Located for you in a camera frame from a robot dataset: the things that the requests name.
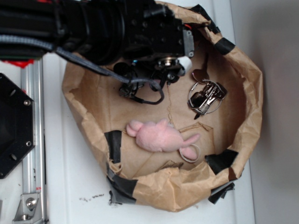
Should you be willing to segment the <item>white tipped gripper finger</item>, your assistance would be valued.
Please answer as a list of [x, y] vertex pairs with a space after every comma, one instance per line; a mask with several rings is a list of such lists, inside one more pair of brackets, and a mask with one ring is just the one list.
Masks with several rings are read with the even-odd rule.
[[192, 61], [187, 56], [179, 57], [178, 61], [181, 65], [181, 69], [178, 75], [184, 76], [192, 68]]

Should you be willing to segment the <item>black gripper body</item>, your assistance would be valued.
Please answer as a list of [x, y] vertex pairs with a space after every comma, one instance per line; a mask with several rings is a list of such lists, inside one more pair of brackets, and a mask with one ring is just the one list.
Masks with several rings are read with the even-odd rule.
[[180, 57], [194, 55], [193, 35], [181, 19], [165, 4], [153, 0], [127, 0], [126, 39], [122, 57], [130, 65], [117, 63], [114, 71], [126, 78], [139, 78], [133, 84], [123, 84], [119, 93], [134, 97], [145, 84], [143, 79], [152, 79], [160, 87], [179, 80], [187, 72]]

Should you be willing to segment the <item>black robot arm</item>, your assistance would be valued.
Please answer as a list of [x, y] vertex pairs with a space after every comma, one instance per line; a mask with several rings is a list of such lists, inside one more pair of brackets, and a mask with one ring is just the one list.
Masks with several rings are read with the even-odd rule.
[[28, 63], [48, 52], [81, 66], [114, 65], [120, 95], [135, 98], [149, 83], [154, 91], [175, 83], [194, 55], [193, 35], [166, 5], [153, 0], [3, 0], [0, 58]]

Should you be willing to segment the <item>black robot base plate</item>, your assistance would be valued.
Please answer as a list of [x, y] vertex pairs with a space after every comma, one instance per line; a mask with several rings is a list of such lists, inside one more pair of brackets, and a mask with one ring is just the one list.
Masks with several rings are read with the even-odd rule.
[[6, 178], [34, 147], [34, 101], [0, 75], [0, 178]]

